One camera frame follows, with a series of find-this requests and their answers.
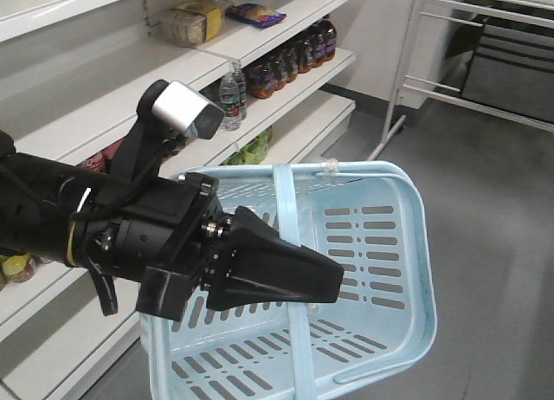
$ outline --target water bottle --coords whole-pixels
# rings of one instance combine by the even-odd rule
[[[241,69],[237,68],[233,73],[233,78],[239,86],[239,111],[241,120],[246,119],[246,79]]]
[[[238,129],[241,126],[239,86],[231,73],[222,78],[219,86],[219,99],[225,112],[222,127],[226,130]]]

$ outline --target tile floor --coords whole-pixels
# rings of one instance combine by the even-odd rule
[[[364,160],[380,122],[357,113],[326,154]],[[426,204],[439,330],[410,370],[343,400],[554,399],[554,135],[442,103],[396,136]],[[150,398],[135,345],[84,400]]]

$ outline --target store shelf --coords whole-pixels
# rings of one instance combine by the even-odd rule
[[[0,296],[0,341],[86,272],[53,262],[39,265],[29,281],[8,283]]]
[[[51,335],[41,335],[40,324],[34,324],[35,329],[29,331],[30,333],[25,331],[30,339],[38,334],[37,338],[43,336],[45,340],[3,377],[3,382],[10,390],[25,400],[64,398],[69,392],[77,394],[79,381],[87,378],[87,375],[99,377],[106,371],[117,355],[139,336],[137,315],[133,313],[137,284],[117,280],[116,289],[119,300],[117,315],[104,317],[100,304],[94,297],[68,320],[64,319],[68,315],[64,311],[58,312],[60,318],[48,317],[46,321],[62,322]],[[14,350],[12,355],[17,356],[17,347],[13,346],[16,342],[10,343],[6,347],[9,352],[6,353],[10,354],[10,350]],[[29,350],[27,346],[21,346],[21,349]]]
[[[145,37],[0,102],[0,130],[20,152],[78,164],[129,131],[154,81],[198,90],[229,70],[223,58]]]
[[[344,124],[355,102],[318,91],[274,124],[274,136],[263,164],[296,164]]]
[[[119,0],[0,0],[0,42]]]
[[[253,26],[227,20],[222,33],[199,48],[205,52],[239,61],[242,67],[256,60],[271,49],[292,38],[312,23],[331,13],[348,0],[241,0],[239,3],[258,3],[286,13],[282,23],[270,28]]]
[[[14,400],[14,397],[0,385],[0,400]]]
[[[307,74],[299,74],[296,81],[287,84],[271,98],[251,99],[247,104],[248,117],[238,130],[233,132],[219,130],[212,140],[195,139],[178,155],[164,163],[161,175],[170,177],[186,168],[219,165],[275,121],[293,110],[302,100],[352,64],[354,60],[355,55],[352,52],[337,49],[332,61],[324,63]]]

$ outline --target metal rack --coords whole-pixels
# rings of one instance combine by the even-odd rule
[[[554,11],[554,0],[495,0],[501,2],[515,3],[521,6],[540,8]],[[435,13],[427,12],[425,9],[428,6],[439,6],[450,10],[451,15],[439,15]],[[412,10],[409,18],[408,28],[406,29],[406,35],[404,37],[401,56],[396,69],[396,76],[393,84],[392,91],[389,97],[389,106],[384,121],[383,136],[381,143],[377,146],[376,150],[371,154],[370,159],[378,156],[383,148],[394,137],[396,132],[402,127],[406,116],[403,115],[396,122],[393,121],[395,116],[396,107],[402,104],[402,93],[411,92],[415,94],[421,94],[428,99],[443,101],[456,106],[462,106],[474,111],[491,114],[503,119],[509,119],[520,124],[535,127],[537,129],[545,130],[547,132],[554,132],[554,125],[543,122],[537,119],[530,119],[528,117],[509,113],[498,108],[491,106],[484,106],[469,100],[460,98],[457,94],[460,93],[460,89],[457,87],[450,87],[439,82],[430,81],[425,78],[421,78],[417,75],[409,75],[408,69],[411,57],[414,53],[414,49],[417,47],[417,32],[420,28],[421,21],[424,17],[431,17],[437,20],[450,21],[451,23],[460,23],[470,26],[482,27],[482,24],[474,23],[466,19],[454,17],[452,14],[455,12],[465,12],[466,14],[481,14],[492,17],[498,17],[502,19],[508,19],[517,21],[520,23],[527,23],[531,25],[538,25],[541,27],[554,29],[554,20],[545,19],[542,17],[528,16],[516,12],[510,12],[506,10],[498,10],[486,6],[479,6],[476,4],[462,2],[460,0],[414,0]]]

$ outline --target plastic basket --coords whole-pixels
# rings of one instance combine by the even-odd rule
[[[422,200],[385,162],[201,168],[244,205],[345,267],[334,304],[219,313],[196,291],[181,322],[143,315],[156,400],[335,398],[410,367],[435,338]]]

